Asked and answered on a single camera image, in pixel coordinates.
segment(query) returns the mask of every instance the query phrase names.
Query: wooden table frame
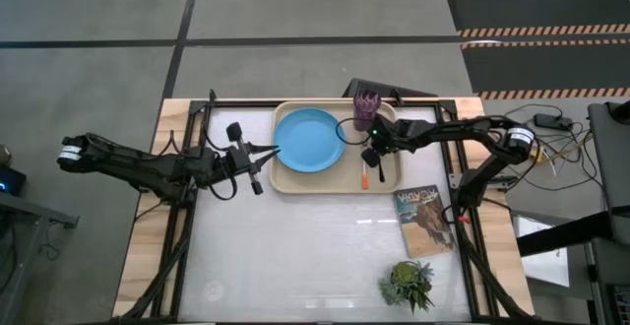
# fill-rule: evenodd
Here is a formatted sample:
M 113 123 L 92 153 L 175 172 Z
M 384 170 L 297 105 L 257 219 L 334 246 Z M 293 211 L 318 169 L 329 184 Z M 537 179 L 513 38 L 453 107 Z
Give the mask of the wooden table frame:
M 200 127 L 201 121 L 204 122 L 204 127 L 209 126 L 211 109 L 275 107 L 288 100 L 322 99 L 340 101 L 350 98 L 213 99 L 210 109 L 204 109 L 208 105 L 207 99 L 167 99 L 163 103 L 157 122 L 152 152 L 156 154 L 163 149 L 171 130 L 174 131 L 175 140 L 181 149 L 205 145 Z M 397 105 L 394 100 L 391 100 L 390 104 Z M 434 107 L 438 121 L 483 115 L 481 100 L 477 97 L 404 98 L 404 106 Z M 195 136 L 198 137 L 197 142 L 192 144 Z M 488 157 L 485 147 L 473 141 L 443 143 L 442 149 L 448 173 L 461 173 L 463 169 L 475 168 Z M 498 191 L 487 191 L 485 197 L 505 203 L 505 195 Z M 137 214 L 146 211 L 156 203 L 157 198 L 153 194 L 141 196 Z M 194 205 L 180 205 L 175 208 L 163 206 L 135 223 L 113 310 L 114 317 L 126 313 L 139 297 L 144 297 L 145 300 L 150 297 L 153 300 L 150 314 L 142 311 L 135 314 L 136 317 L 150 315 L 162 323 L 176 321 L 194 209 Z M 521 308 L 528 313 L 533 313 L 509 212 L 491 203 L 483 202 L 479 208 L 471 210 L 469 217 L 472 224 L 467 227 L 467 234 L 473 240 L 475 248 L 488 262 L 491 272 L 507 293 Z M 458 235 L 458 241 L 461 243 L 461 235 Z M 483 318 L 484 315 L 492 317 L 505 315 L 505 311 L 500 305 L 497 306 L 493 295 L 488 291 L 485 282 L 466 253 L 460 251 L 460 254 L 472 321 L 480 319 L 479 317 Z M 154 279 L 155 274 L 159 274 L 161 280 Z

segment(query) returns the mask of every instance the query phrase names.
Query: black floor mat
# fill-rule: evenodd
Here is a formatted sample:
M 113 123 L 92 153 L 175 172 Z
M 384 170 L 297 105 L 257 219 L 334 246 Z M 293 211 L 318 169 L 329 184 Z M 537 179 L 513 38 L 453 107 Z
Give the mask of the black floor mat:
M 630 94 L 630 40 L 465 43 L 472 91 L 484 99 Z
M 630 32 L 628 0 L 448 0 L 462 36 Z

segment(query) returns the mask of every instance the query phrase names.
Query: white tabletop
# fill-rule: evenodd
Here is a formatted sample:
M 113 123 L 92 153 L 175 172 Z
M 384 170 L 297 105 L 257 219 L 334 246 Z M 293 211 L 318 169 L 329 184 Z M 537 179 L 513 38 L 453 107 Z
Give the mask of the white tabletop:
M 214 110 L 209 129 L 218 146 L 238 121 L 243 137 L 272 144 L 272 108 Z M 400 108 L 399 117 L 435 122 L 432 108 Z M 436 185 L 450 204 L 440 146 L 402 153 L 400 188 Z M 201 191 L 179 311 L 181 321 L 468 321 L 458 251 L 422 257 L 435 276 L 429 312 L 388 306 L 377 281 L 408 260 L 391 194 L 285 195 L 269 170 L 255 196 L 246 175 L 238 193 L 220 201 Z M 228 182 L 217 187 L 228 196 Z

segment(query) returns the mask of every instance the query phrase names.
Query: power adapter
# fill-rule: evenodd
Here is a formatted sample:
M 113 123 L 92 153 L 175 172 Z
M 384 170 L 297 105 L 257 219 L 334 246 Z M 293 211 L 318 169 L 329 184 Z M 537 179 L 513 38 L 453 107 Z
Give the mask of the power adapter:
M 573 127 L 571 118 L 538 113 L 534 116 L 534 125 L 540 128 L 570 132 Z

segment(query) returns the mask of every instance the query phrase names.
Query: green plant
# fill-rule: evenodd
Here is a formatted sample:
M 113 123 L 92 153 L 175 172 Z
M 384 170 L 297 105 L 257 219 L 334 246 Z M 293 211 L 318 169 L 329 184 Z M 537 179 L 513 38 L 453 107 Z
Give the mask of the green plant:
M 405 300 L 411 306 L 411 312 L 415 306 L 428 311 L 429 305 L 433 305 L 428 293 L 431 291 L 431 277 L 433 270 L 429 264 L 422 267 L 418 262 L 399 262 L 392 268 L 390 277 L 383 277 L 378 281 L 381 295 L 388 305 L 399 305 Z

